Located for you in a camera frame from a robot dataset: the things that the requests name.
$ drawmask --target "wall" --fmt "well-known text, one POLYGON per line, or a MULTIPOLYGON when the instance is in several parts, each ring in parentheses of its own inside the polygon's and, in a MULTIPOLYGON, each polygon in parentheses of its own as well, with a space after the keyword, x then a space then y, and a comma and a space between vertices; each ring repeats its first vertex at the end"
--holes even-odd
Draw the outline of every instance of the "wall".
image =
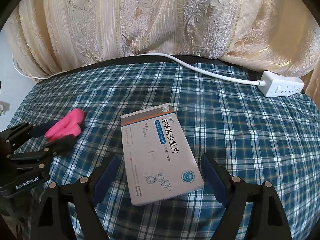
POLYGON ((0 116, 0 131, 7 128, 19 105, 34 86, 32 79, 21 76, 13 67, 12 52, 4 31, 0 32, 0 104, 8 111, 0 116))

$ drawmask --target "white cable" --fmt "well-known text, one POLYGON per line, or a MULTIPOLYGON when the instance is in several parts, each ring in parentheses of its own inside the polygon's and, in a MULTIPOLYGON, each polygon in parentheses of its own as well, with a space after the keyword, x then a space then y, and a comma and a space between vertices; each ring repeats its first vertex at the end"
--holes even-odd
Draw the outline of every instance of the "white cable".
POLYGON ((56 73, 56 74, 53 74, 53 75, 51 75, 50 77, 47 77, 47 78, 42 78, 42 77, 30 77, 30 76, 26 76, 25 74, 21 73, 20 70, 18 70, 18 68, 20 68, 20 67, 17 67, 17 65, 19 65, 19 64, 18 64, 18 62, 17 62, 16 60, 14 60, 13 55, 12 55, 12 60, 13 60, 13 67, 14 67, 14 69, 15 69, 21 76, 24 76, 24 77, 27 77, 27 78, 35 78, 35 79, 45 80, 45 79, 51 78, 51 77, 53 77, 53 76, 59 75, 59 74, 61 74, 61 73, 65 73, 65 72, 68 72, 68 71, 69 71, 69 70, 61 71, 61 72, 56 73))
POLYGON ((208 75, 214 78, 219 78, 222 80, 226 80, 226 81, 231 81, 231 82, 235 82, 235 83, 240 83, 240 84, 246 84, 246 85, 256 85, 256 86, 265 86, 266 82, 264 80, 257 80, 257 81, 251 81, 251 80, 244 80, 244 79, 238 79, 238 78, 232 78, 232 77, 227 77, 227 76, 222 76, 219 74, 215 74, 197 67, 193 67, 179 59, 177 59, 176 57, 173 57, 171 55, 168 54, 164 54, 164 53, 147 53, 147 54, 140 54, 139 56, 163 56, 163 57, 167 57, 170 58, 172 60, 174 60, 175 62, 178 62, 179 64, 193 70, 199 73, 202 73, 204 75, 208 75))
MULTIPOLYGON (((212 73, 212 72, 209 72, 209 71, 206 71, 206 70, 203 70, 203 69, 200 69, 200 68, 197 68, 197 67, 193 67, 185 62, 183 62, 182 60, 179 60, 177 59, 176 57, 173 57, 171 55, 168 55, 168 54, 164 54, 164 53, 147 53, 147 54, 140 54, 139 56, 163 56, 163 57, 167 57, 169 59, 172 59, 174 60, 175 62, 179 63, 180 65, 183 65, 193 71, 196 71, 196 72, 199 72, 199 73, 202 73, 204 75, 207 75, 207 76, 211 76, 211 77, 214 77, 214 78, 219 78, 219 79, 222 79, 222 80, 225 80, 225 81, 231 81, 231 82, 234 82, 234 83, 240 83, 240 84, 245 84, 245 85, 256 85, 256 86, 265 86, 266 85, 266 82, 264 80, 257 80, 257 81, 251 81, 251 80, 244 80, 244 79, 238 79, 238 78, 232 78, 232 77, 227 77, 227 76, 223 76, 223 75, 219 75, 219 74, 215 74, 215 73, 212 73)), ((15 70, 22 76, 24 77, 27 77, 27 78, 36 78, 36 79, 41 79, 41 80, 45 80, 45 79, 48 79, 48 78, 51 78, 51 77, 54 77, 56 75, 59 75, 61 73, 65 73, 65 72, 68 72, 69 70, 66 70, 66 71, 62 71, 62 72, 59 72, 59 73, 56 73, 56 74, 53 74, 51 75, 50 77, 47 77, 47 78, 43 78, 43 77, 30 77, 30 76, 26 76, 25 74, 21 73, 18 69, 17 69, 17 66, 16 64, 18 64, 13 56, 12 56, 12 59, 13 59, 13 66, 15 68, 15 70)))

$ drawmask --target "white medicine box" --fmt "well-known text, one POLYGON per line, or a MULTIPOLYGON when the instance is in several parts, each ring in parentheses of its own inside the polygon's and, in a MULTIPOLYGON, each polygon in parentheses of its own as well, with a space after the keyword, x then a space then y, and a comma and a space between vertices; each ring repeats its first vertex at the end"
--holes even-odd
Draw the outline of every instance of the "white medicine box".
POLYGON ((121 132, 133 205, 173 198, 204 186, 170 103, 122 115, 121 132))

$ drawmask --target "power strip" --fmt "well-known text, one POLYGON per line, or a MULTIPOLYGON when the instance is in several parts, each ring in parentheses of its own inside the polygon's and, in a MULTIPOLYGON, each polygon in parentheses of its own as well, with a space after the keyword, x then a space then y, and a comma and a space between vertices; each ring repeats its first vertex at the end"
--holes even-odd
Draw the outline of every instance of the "power strip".
POLYGON ((261 80, 264 80, 266 85, 258 88, 267 98, 299 94, 304 87, 303 81, 298 77, 284 77, 270 71, 265 71, 261 80))

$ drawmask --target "patterned fabric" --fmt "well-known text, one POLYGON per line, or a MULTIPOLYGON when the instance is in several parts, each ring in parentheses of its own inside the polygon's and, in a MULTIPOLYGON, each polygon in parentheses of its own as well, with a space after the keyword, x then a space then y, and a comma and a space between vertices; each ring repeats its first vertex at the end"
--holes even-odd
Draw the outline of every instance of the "patterned fabric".
MULTIPOLYGON (((196 66, 242 79, 261 75, 225 65, 196 66)), ((292 239, 308 236, 320 217, 320 114, 304 94, 265 98, 255 86, 213 79, 176 63, 118 65, 37 84, 10 126, 60 119, 75 107, 84 110, 84 129, 74 151, 55 158, 51 166, 50 181, 68 184, 89 175, 108 152, 122 154, 120 115, 167 102, 175 109, 199 168, 206 153, 247 182, 270 180, 284 205, 292 239)), ((44 143, 44 138, 32 139, 20 152, 44 143)), ((33 210, 43 186, 34 190, 33 210)), ((247 204, 237 239, 244 237, 251 207, 247 204)), ((133 206, 122 161, 96 211, 111 239, 176 240, 210 239, 224 208, 206 181, 203 190, 133 206)), ((74 206, 70 212, 82 239, 74 206)))
POLYGON ((320 60, 320 27, 302 0, 22 0, 5 32, 34 77, 148 52, 296 77, 320 60))

